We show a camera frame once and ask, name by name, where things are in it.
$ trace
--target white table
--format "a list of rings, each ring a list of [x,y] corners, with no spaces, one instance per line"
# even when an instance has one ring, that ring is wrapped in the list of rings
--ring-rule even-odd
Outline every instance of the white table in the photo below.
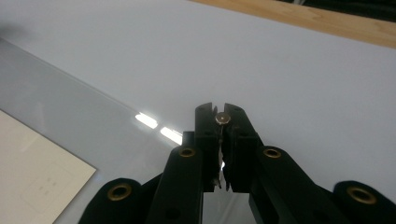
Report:
[[[57,223],[111,179],[162,171],[175,144],[135,114],[191,131],[207,102],[243,107],[318,185],[353,179],[396,202],[395,49],[181,0],[3,0],[0,37],[72,76],[0,41],[0,108],[98,168]],[[246,195],[206,194],[204,223],[253,222]]]

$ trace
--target glass sheet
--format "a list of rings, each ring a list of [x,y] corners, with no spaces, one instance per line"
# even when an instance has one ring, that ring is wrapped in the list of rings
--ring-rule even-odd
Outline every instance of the glass sheet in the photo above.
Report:
[[[150,128],[136,118],[138,110],[1,38],[0,109],[97,169],[55,223],[77,223],[110,180],[146,183],[163,171],[177,146],[162,134],[163,124]],[[203,223],[242,221],[254,223],[246,194],[217,190],[205,195]]]

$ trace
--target paper sheet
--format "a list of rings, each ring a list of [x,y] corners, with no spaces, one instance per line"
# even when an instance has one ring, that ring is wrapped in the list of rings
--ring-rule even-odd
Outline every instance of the paper sheet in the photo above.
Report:
[[[94,172],[0,111],[1,223],[53,223]]]

